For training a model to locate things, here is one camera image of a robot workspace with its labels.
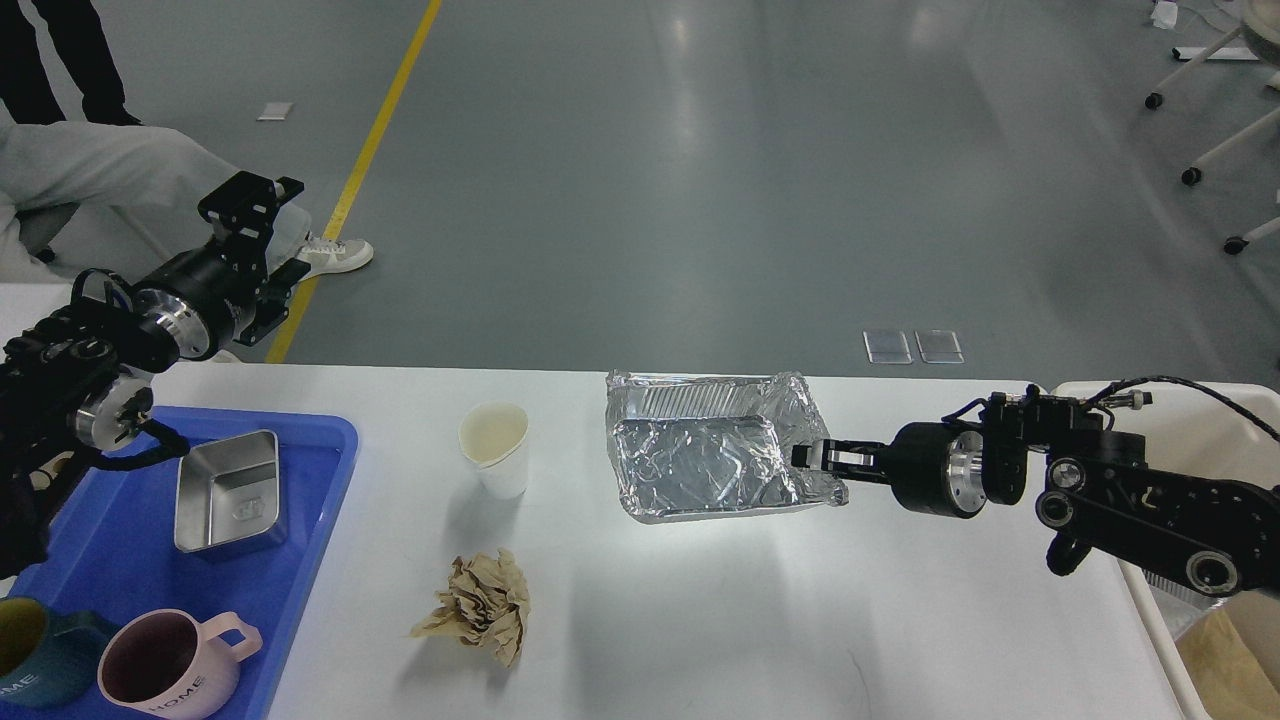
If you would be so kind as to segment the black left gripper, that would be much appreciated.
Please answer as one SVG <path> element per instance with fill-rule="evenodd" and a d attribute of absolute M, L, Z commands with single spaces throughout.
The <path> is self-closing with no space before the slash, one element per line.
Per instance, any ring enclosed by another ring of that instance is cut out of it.
<path fill-rule="evenodd" d="M 265 250 L 280 209 L 303 191 L 296 178 L 238 170 L 197 204 L 215 240 L 134 287 L 134 309 L 173 337 L 180 359 L 209 360 L 233 341 L 252 347 L 289 316 L 311 265 L 292 258 L 269 275 Z"/>

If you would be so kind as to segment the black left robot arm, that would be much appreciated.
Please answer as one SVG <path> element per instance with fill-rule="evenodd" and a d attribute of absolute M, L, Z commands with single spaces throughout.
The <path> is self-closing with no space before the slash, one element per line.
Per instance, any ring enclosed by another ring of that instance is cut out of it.
<path fill-rule="evenodd" d="M 1 565 L 17 577 L 46 561 L 50 527 L 87 470 L 124 471 L 182 457 L 189 441 L 154 418 L 155 375 L 256 345 L 288 316 L 308 273 L 271 269 L 274 225 L 305 191 L 300 179 L 242 170 L 198 202 L 212 227 L 131 284 L 79 273 L 69 302 L 4 346 Z"/>

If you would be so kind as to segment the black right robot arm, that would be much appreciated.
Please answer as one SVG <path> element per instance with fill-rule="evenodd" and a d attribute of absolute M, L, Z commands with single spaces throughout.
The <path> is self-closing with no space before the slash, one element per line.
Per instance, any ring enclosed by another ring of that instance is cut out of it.
<path fill-rule="evenodd" d="M 1277 594 L 1277 491 L 1152 468 L 1146 438 L 1116 430 L 1115 411 L 1152 402 L 1151 377 L 1087 398 L 993 392 L 888 443 L 819 438 L 788 451 L 794 468 L 887 486 L 911 512 L 972 519 L 1018 503 L 1028 459 L 1044 457 L 1034 501 L 1052 530 L 1048 570 L 1074 573 L 1092 550 L 1210 598 Z"/>

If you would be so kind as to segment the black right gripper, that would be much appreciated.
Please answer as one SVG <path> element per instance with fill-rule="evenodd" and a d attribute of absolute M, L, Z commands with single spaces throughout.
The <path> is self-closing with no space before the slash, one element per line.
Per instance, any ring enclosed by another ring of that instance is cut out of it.
<path fill-rule="evenodd" d="M 978 430 L 915 421 L 902 427 L 887 446 L 831 438 L 795 445 L 790 466 L 841 480 L 884 486 L 887 479 L 906 510 L 970 519 L 987 503 L 983 450 Z"/>

